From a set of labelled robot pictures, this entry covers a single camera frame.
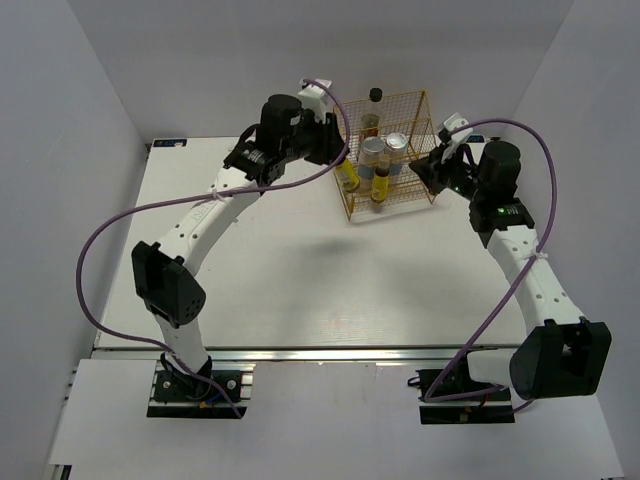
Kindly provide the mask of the small yellow label bottle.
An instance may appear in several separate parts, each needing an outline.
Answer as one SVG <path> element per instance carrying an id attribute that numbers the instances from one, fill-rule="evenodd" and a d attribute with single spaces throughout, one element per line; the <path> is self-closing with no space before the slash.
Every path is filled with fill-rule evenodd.
<path id="1" fill-rule="evenodd" d="M 379 156 L 370 190 L 370 198 L 373 202 L 383 203 L 388 196 L 390 164 L 390 157 L 387 154 Z"/>
<path id="2" fill-rule="evenodd" d="M 335 173 L 344 192 L 354 192 L 358 190 L 360 179 L 348 159 L 344 159 L 335 167 Z"/>

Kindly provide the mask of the dark sauce bottle red label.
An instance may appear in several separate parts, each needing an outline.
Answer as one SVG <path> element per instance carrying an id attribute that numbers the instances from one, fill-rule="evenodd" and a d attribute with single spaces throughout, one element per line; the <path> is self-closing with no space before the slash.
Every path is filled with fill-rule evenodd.
<path id="1" fill-rule="evenodd" d="M 380 88 L 374 87 L 369 91 L 369 97 L 360 118 L 360 140 L 369 137 L 376 137 L 379 134 L 379 126 L 382 118 L 382 98 L 383 92 Z"/>

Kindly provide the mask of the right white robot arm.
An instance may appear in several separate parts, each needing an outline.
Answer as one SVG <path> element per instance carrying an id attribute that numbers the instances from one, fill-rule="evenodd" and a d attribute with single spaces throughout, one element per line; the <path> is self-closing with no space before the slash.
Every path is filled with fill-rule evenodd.
<path id="1" fill-rule="evenodd" d="M 451 369 L 453 390 L 466 399 L 487 385 L 511 388 L 523 400 L 594 394 L 612 336 L 569 298 L 541 250 L 534 221 L 515 195 L 519 149 L 491 141 L 476 164 L 466 162 L 466 145 L 450 157 L 445 151 L 438 146 L 409 167 L 430 193 L 449 189 L 468 200 L 471 226 L 509 282 L 526 330 L 515 349 L 465 352 Z"/>

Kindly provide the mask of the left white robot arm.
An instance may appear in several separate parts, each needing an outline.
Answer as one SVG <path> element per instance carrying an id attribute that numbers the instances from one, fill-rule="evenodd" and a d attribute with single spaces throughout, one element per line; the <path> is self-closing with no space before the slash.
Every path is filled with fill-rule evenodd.
<path id="1" fill-rule="evenodd" d="M 199 399 L 211 387 L 212 361 L 202 343 L 197 317 L 206 293 L 196 275 L 206 256 L 237 217 L 255 203 L 265 187 L 304 159 L 329 165 L 345 147 L 327 95 L 306 84 L 295 95 L 275 94 L 223 161 L 209 189 L 211 199 L 196 203 L 172 230 L 153 244 L 132 251 L 137 295 L 156 319 L 169 350 L 166 369 L 177 373 L 177 387 Z"/>

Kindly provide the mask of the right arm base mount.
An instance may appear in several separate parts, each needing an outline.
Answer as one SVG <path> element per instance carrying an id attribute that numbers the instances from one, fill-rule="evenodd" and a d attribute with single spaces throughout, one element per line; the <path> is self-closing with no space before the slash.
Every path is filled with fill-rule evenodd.
<path id="1" fill-rule="evenodd" d="M 433 394 L 427 393 L 456 354 L 454 348 L 426 348 L 409 352 L 406 386 L 417 397 L 422 426 L 489 426 L 515 422 L 514 397 L 509 389 L 471 378 L 467 361 L 459 361 Z"/>

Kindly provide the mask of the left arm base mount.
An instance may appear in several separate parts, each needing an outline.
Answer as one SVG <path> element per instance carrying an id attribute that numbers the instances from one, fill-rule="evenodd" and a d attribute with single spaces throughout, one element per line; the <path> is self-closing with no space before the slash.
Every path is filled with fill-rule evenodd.
<path id="1" fill-rule="evenodd" d="M 221 387 L 216 388 L 182 372 L 162 354 L 156 365 L 146 416 L 161 419 L 240 419 L 248 409 L 250 374 L 214 369 L 212 361 L 198 371 Z"/>

